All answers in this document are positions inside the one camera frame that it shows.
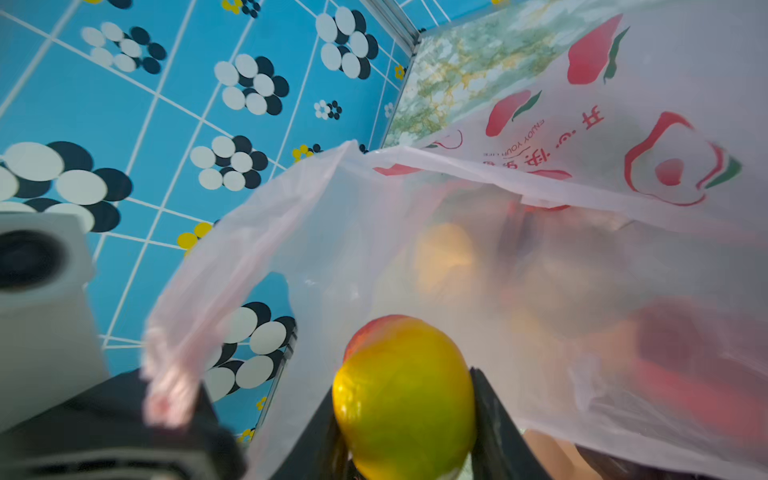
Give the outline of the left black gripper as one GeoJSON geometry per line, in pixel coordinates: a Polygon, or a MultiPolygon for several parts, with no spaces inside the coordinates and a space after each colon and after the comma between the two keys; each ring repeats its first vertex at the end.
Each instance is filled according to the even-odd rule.
{"type": "Polygon", "coordinates": [[[198,390],[190,424],[143,422],[147,384],[112,377],[1,434],[4,479],[240,479],[246,460],[198,390]]]}

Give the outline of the pink plastic bag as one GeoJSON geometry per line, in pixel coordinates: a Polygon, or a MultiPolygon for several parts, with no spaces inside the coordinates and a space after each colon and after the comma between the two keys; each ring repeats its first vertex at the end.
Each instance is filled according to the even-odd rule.
{"type": "Polygon", "coordinates": [[[766,3],[614,15],[419,147],[347,142],[260,187],[148,316],[146,423],[190,423],[235,310],[270,273],[298,340],[254,478],[277,471],[353,335],[385,315],[446,333],[524,429],[765,478],[766,3]]]}

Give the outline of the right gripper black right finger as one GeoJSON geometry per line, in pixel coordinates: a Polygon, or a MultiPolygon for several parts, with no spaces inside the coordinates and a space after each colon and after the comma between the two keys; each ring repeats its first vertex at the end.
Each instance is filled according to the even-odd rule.
{"type": "Polygon", "coordinates": [[[550,480],[528,447],[485,374],[470,369],[475,392],[477,438],[471,452],[474,479],[550,480]]]}

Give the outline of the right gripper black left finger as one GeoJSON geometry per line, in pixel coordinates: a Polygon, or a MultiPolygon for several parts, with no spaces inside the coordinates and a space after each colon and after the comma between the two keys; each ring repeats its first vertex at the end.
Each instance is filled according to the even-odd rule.
{"type": "Polygon", "coordinates": [[[350,479],[351,461],[333,412],[332,392],[323,400],[272,480],[350,479]]]}

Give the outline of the small yellow red mango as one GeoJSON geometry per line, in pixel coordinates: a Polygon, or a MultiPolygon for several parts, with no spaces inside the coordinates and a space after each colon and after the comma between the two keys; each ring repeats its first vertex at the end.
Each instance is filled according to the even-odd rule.
{"type": "Polygon", "coordinates": [[[359,329],[332,385],[336,422],[366,479],[455,479],[476,439],[475,394],[454,341],[388,315],[359,329]]]}

